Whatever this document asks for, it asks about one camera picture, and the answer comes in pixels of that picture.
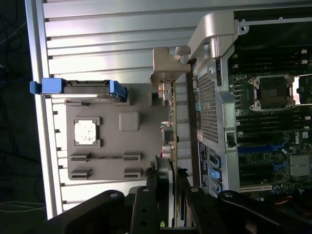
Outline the white expansion slot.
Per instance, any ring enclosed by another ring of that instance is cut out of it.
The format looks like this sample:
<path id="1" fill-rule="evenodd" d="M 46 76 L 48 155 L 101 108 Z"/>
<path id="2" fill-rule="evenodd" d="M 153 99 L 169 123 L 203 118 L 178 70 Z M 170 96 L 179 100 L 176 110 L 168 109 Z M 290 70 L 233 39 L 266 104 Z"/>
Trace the white expansion slot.
<path id="1" fill-rule="evenodd" d="M 260 185 L 246 185 L 240 187 L 241 193 L 255 193 L 263 191 L 271 191 L 272 185 L 270 184 L 260 184 Z"/>

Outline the open black PC case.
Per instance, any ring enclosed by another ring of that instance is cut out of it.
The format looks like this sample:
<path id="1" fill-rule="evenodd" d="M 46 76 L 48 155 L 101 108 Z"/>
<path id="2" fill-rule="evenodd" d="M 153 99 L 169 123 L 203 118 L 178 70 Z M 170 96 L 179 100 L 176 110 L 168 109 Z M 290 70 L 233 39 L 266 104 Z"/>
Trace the open black PC case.
<path id="1" fill-rule="evenodd" d="M 194 59 L 192 67 L 195 96 L 197 148 L 200 166 L 200 183 L 212 196 L 217 196 L 211 182 L 222 185 L 222 191 L 240 192 L 240 176 L 236 140 L 235 100 L 229 89 L 229 59 L 235 52 L 255 56 L 259 52 L 280 54 L 282 51 L 306 49 L 312 52 L 312 6 L 233 11 L 238 20 L 238 38 L 220 58 L 212 58 L 209 44 L 204 45 Z M 209 160 L 209 150 L 221 159 L 221 168 Z M 221 171 L 222 180 L 214 180 L 210 169 Z M 312 190 L 300 193 L 306 195 Z M 268 195 L 266 199 L 284 203 L 290 195 Z"/>

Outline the silver CPU chip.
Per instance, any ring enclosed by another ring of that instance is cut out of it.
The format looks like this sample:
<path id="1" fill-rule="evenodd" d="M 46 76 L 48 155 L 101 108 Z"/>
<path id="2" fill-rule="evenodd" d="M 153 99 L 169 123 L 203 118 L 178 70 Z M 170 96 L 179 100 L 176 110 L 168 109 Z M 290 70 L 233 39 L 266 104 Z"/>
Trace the silver CPU chip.
<path id="1" fill-rule="evenodd" d="M 94 145 L 97 141 L 97 125 L 92 120 L 78 120 L 74 124 L 76 145 Z"/>

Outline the metal socket cover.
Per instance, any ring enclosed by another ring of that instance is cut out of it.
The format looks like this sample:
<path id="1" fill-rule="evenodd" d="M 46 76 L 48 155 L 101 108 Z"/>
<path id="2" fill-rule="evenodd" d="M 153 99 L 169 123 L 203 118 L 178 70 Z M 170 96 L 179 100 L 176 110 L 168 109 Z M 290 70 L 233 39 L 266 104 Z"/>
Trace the metal socket cover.
<path id="1" fill-rule="evenodd" d="M 312 74 L 294 78 L 293 99 L 296 105 L 312 105 Z"/>

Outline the green motherboard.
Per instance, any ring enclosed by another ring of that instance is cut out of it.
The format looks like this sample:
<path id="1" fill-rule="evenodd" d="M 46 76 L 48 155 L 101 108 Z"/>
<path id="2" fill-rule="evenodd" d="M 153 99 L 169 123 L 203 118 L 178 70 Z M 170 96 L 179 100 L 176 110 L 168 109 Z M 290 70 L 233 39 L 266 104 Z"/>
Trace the green motherboard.
<path id="1" fill-rule="evenodd" d="M 290 195 L 312 190 L 312 176 L 290 175 L 290 156 L 312 156 L 312 105 L 296 105 L 287 110 L 255 112 L 253 86 L 256 76 L 312 74 L 312 52 L 306 49 L 259 52 L 249 56 L 235 52 L 229 59 L 229 89 L 235 100 L 236 140 L 231 145 L 257 147 L 284 145 L 277 152 L 239 154 L 240 186 L 272 185 L 271 191 L 246 193 L 263 199 L 268 195 Z"/>

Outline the blue disk caddy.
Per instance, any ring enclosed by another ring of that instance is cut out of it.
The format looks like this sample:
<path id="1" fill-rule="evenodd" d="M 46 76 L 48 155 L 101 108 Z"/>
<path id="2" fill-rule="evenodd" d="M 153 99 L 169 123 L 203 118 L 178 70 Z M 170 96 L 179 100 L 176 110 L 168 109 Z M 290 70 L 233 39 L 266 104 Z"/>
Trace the blue disk caddy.
<path id="1" fill-rule="evenodd" d="M 30 93 L 69 103 L 127 102 L 128 90 L 114 80 L 43 78 L 30 82 Z"/>

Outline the silver chipset heatsink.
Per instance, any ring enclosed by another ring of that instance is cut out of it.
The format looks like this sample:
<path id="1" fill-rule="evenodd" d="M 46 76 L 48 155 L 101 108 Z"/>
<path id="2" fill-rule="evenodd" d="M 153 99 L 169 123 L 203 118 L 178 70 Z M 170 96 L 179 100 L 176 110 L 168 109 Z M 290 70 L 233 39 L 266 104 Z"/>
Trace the silver chipset heatsink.
<path id="1" fill-rule="evenodd" d="M 312 156 L 290 156 L 290 175 L 294 177 L 312 176 Z"/>

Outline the blue slot clip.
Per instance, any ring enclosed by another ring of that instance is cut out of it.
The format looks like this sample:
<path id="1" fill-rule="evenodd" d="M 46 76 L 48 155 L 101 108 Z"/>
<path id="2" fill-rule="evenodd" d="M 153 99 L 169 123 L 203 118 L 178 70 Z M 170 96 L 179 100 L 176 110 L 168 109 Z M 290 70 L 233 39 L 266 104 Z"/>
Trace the blue slot clip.
<path id="1" fill-rule="evenodd" d="M 215 168 L 211 168 L 210 169 L 210 176 L 212 179 L 214 180 L 218 180 L 221 181 L 222 180 L 222 174 L 221 171 L 215 169 Z"/>
<path id="2" fill-rule="evenodd" d="M 221 168 L 221 159 L 220 156 L 215 153 L 213 150 L 209 150 L 209 160 L 212 162 L 217 168 Z"/>
<path id="3" fill-rule="evenodd" d="M 215 183 L 214 181 L 211 182 L 211 188 L 212 188 L 212 191 L 218 195 L 220 192 L 222 192 L 222 185 L 219 184 L 219 183 Z"/>

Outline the CPU socket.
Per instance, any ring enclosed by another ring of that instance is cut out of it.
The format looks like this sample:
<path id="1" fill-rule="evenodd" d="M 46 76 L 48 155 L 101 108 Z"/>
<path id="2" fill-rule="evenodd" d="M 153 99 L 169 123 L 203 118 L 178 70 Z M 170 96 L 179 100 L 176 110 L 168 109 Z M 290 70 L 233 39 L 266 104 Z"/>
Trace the CPU socket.
<path id="1" fill-rule="evenodd" d="M 295 106 L 294 77 L 289 74 L 256 76 L 248 80 L 253 86 L 253 105 L 250 110 L 270 112 L 287 110 Z"/>

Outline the silver hard disk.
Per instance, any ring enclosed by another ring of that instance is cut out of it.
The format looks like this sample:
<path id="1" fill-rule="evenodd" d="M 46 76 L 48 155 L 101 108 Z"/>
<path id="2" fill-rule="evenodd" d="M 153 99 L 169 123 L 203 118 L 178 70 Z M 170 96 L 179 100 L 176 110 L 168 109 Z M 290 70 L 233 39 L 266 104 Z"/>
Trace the silver hard disk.
<path id="1" fill-rule="evenodd" d="M 113 80 L 64 80 L 47 78 L 42 81 L 41 94 L 50 98 L 121 101 L 127 92 Z"/>

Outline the blue expansion slot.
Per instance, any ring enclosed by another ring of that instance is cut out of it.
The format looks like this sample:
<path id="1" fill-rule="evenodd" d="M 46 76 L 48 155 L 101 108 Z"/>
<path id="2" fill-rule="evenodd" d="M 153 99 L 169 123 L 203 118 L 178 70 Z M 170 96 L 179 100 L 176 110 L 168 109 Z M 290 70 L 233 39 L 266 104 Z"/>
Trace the blue expansion slot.
<path id="1" fill-rule="evenodd" d="M 257 147 L 240 147 L 238 148 L 239 154 L 254 154 L 254 153 L 267 153 L 267 152 L 277 152 L 282 150 L 284 145 L 266 145 L 266 146 L 257 146 Z"/>

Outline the grey parts rack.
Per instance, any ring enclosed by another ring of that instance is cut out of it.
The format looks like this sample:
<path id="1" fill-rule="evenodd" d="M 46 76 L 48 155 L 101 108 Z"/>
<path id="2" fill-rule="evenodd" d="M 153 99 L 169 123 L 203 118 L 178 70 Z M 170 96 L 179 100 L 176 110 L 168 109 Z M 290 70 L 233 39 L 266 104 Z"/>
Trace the grey parts rack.
<path id="1" fill-rule="evenodd" d="M 161 159 L 160 124 L 168 106 L 149 84 L 127 85 L 127 102 L 66 103 L 67 169 L 70 180 L 143 180 Z M 74 124 L 97 125 L 94 145 L 76 145 Z"/>

